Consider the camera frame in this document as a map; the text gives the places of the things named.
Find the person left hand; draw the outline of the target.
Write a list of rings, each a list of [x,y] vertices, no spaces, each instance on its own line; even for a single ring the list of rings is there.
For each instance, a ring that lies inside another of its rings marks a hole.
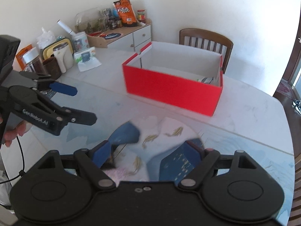
[[[1,138],[1,141],[4,141],[4,145],[6,147],[10,147],[17,136],[22,137],[31,129],[32,126],[33,125],[31,123],[23,120],[14,129],[6,131],[3,138]]]

